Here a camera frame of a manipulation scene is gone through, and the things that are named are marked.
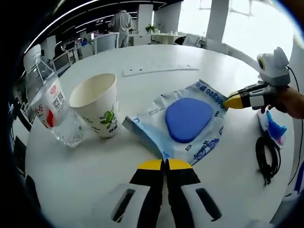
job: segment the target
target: ceiling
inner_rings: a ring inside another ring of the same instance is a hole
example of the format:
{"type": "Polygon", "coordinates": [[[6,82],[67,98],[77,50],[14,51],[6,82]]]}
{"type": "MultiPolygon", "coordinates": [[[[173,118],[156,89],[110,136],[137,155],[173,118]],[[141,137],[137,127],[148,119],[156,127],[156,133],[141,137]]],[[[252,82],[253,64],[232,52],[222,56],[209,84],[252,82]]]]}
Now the ceiling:
{"type": "MultiPolygon", "coordinates": [[[[166,5],[176,3],[181,0],[96,0],[90,4],[80,7],[67,14],[50,28],[48,28],[40,38],[37,39],[37,43],[41,43],[46,37],[56,35],[57,41],[64,41],[69,38],[77,36],[77,31],[88,28],[93,29],[95,22],[88,23],[89,21],[96,20],[98,18],[106,17],[116,14],[118,9],[125,9],[127,12],[136,12],[139,4],[153,4],[154,10],[157,10],[166,5]]],[[[52,18],[59,18],[71,9],[78,7],[88,0],[62,0],[59,2],[59,7],[53,12],[52,18]]]]}

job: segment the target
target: blue oval pad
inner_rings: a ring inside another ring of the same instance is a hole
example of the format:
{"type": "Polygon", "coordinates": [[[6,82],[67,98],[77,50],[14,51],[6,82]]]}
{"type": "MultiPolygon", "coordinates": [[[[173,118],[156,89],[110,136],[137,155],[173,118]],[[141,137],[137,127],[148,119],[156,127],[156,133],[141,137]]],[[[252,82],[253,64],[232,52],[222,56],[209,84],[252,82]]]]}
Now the blue oval pad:
{"type": "Polygon", "coordinates": [[[182,98],[167,108],[165,121],[173,140],[189,143],[204,129],[212,116],[213,109],[206,102],[182,98]]]}

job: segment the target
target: red label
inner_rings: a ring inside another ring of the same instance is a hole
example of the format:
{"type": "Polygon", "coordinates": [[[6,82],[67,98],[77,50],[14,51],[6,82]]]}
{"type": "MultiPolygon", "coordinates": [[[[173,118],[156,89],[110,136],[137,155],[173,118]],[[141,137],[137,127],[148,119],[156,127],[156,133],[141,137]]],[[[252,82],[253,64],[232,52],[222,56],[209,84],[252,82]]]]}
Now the red label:
{"type": "Polygon", "coordinates": [[[54,94],[56,91],[56,86],[54,85],[52,88],[51,88],[51,94],[54,94]]]}

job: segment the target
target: qr code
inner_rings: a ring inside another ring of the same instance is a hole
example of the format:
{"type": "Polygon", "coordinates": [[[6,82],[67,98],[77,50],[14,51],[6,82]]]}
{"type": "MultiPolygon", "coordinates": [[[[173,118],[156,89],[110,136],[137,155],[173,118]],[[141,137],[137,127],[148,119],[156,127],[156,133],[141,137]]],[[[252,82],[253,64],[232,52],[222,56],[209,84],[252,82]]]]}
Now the qr code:
{"type": "Polygon", "coordinates": [[[58,99],[59,99],[60,102],[62,102],[62,100],[63,100],[63,95],[62,95],[61,92],[58,94],[58,99]]]}
{"type": "Polygon", "coordinates": [[[58,101],[58,98],[56,98],[53,102],[53,106],[58,110],[60,108],[60,102],[58,101]]]}

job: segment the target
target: black cable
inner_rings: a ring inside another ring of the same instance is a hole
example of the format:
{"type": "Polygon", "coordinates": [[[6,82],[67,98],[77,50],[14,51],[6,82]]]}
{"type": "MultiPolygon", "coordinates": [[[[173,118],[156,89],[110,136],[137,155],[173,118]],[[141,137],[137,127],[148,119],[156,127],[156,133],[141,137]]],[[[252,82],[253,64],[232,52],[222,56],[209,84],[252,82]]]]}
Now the black cable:
{"type": "MultiPolygon", "coordinates": [[[[298,84],[298,80],[296,79],[296,76],[294,74],[294,71],[292,70],[292,68],[290,68],[289,66],[286,66],[294,75],[294,79],[295,79],[295,83],[296,83],[296,87],[298,89],[298,92],[300,92],[300,88],[299,88],[299,84],[298,84]]],[[[299,151],[299,159],[298,159],[298,164],[296,167],[296,170],[294,172],[294,175],[292,177],[292,179],[289,181],[288,185],[290,185],[290,183],[294,180],[296,173],[298,172],[299,166],[300,166],[300,160],[301,160],[301,148],[302,148],[302,143],[303,143],[303,120],[301,120],[302,122],[302,134],[301,134],[301,141],[300,141],[300,151],[299,151]]]]}
{"type": "Polygon", "coordinates": [[[269,185],[271,178],[277,174],[281,167],[281,154],[280,148],[270,138],[268,133],[264,133],[263,136],[259,137],[256,141],[256,159],[260,167],[260,172],[264,177],[265,185],[269,185]],[[271,166],[266,160],[265,146],[269,149],[272,157],[271,166]]]}

